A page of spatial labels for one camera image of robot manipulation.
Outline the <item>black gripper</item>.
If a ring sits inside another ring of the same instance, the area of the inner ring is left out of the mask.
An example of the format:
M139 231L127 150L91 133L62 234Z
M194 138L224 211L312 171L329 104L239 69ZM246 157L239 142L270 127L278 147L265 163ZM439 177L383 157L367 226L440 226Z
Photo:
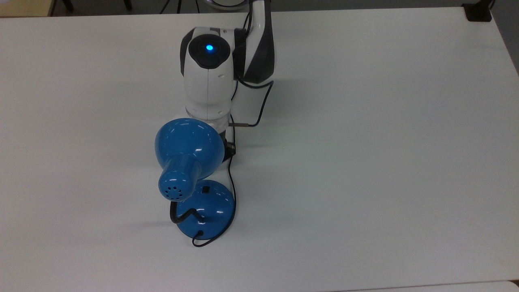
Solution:
M226 140L226 141L224 141L223 144L224 144L224 157L223 157L222 163L224 163L225 161L228 161L236 154L235 142Z

